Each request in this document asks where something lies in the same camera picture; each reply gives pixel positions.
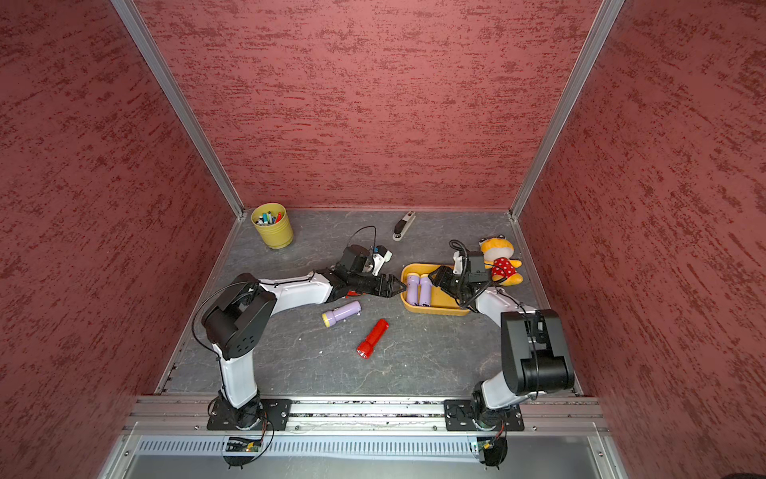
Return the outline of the purple flashlight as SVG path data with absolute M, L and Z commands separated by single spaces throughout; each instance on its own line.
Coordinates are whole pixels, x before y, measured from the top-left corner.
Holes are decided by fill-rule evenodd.
M 361 313 L 361 304 L 359 301 L 353 301 L 352 303 L 347 303 L 347 305 L 323 313 L 322 320 L 326 327 L 334 327 L 337 323 L 346 321 L 349 317 L 359 315 L 359 313 Z
M 420 275 L 409 273 L 406 277 L 406 301 L 409 305 L 419 305 Z
M 433 283 L 429 275 L 427 275 L 427 273 L 424 273 L 424 275 L 421 275 L 420 281 L 419 281 L 419 287 L 420 287 L 419 295 L 418 295 L 419 307 L 431 307 Z

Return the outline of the yellow plastic storage box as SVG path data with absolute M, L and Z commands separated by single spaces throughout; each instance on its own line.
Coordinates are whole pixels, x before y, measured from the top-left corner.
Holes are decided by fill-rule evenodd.
M 407 279 L 409 275 L 423 277 L 423 275 L 433 273 L 438 267 L 439 265 L 436 263 L 411 263 L 410 265 L 405 265 L 400 275 L 400 281 L 404 283 L 405 287 L 408 287 Z M 450 297 L 450 295 L 447 295 L 447 293 L 444 293 L 444 291 L 439 289 L 439 287 L 436 287 L 436 285 L 432 285 L 430 293 L 430 303 L 429 305 L 426 305 L 426 307 L 409 303 L 409 301 L 407 301 L 407 291 L 401 293 L 400 299 L 405 309 L 411 313 L 422 313 L 423 315 L 450 315 L 450 317 L 464 317 L 470 313 L 469 309 L 460 309 L 455 299 Z

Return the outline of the all red flashlight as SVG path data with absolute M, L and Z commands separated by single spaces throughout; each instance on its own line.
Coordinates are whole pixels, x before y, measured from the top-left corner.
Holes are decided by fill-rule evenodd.
M 385 335 L 386 331 L 388 331 L 389 327 L 390 325 L 386 319 L 379 319 L 366 339 L 358 345 L 356 349 L 357 354 L 364 359 L 369 359 L 373 355 L 375 346 Z

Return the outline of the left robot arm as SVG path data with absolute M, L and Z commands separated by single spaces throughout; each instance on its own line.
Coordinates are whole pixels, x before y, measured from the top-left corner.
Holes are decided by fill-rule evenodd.
M 201 315 L 209 349 L 217 356 L 221 388 L 209 410 L 209 430 L 251 430 L 267 425 L 255 381 L 253 350 L 271 317 L 298 307 L 334 303 L 357 295 L 397 297 L 406 291 L 395 275 L 381 273 L 384 247 L 350 245 L 331 267 L 292 279 L 258 279 L 242 273 L 215 296 Z

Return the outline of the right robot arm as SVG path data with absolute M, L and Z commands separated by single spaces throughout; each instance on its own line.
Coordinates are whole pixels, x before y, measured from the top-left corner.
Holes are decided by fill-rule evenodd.
M 433 287 L 492 319 L 501 331 L 501 370 L 474 388 L 472 421 L 481 430 L 501 428 L 518 406 L 574 387 L 576 373 L 562 321 L 551 309 L 532 309 L 514 299 L 474 253 L 456 253 L 453 267 L 429 273 Z

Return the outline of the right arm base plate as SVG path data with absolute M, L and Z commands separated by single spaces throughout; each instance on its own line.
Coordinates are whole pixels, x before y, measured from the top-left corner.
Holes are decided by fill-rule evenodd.
M 524 418 L 518 404 L 501 409 L 488 409 L 468 399 L 447 399 L 443 403 L 446 428 L 450 432 L 521 432 Z

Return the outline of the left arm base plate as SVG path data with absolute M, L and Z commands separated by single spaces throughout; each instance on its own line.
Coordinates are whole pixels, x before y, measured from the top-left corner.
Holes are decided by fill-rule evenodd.
M 268 427 L 283 431 L 292 405 L 290 399 L 255 397 L 241 408 L 234 408 L 223 395 L 219 395 L 209 404 L 207 430 L 249 432 Z

